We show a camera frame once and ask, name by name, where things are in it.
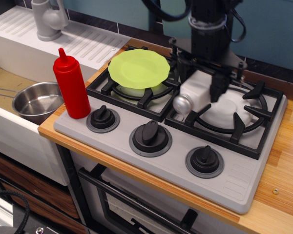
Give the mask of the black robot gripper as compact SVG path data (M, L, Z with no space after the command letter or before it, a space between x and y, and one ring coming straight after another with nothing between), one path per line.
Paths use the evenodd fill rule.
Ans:
M241 78L237 78L237 74L232 70L241 72L247 68L247 64L231 50L230 43L233 42L231 37L232 27L224 26L218 31L192 29L189 39L169 39L172 46L170 54L177 62L177 70L182 84L196 70L216 70L211 75L209 88L211 103L217 102L230 84L240 85L243 82Z

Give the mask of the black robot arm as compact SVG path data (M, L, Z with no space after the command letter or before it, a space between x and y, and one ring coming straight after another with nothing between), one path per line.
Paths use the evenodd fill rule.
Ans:
M191 28L191 38L171 37L171 56L178 63L181 82L196 70L212 76L209 88L211 102L217 102L233 79L240 80L247 64L230 48L233 20L244 25L236 12L238 0L187 0L185 11L179 15L164 12L158 4L145 0L150 12L163 21L178 21L185 17Z

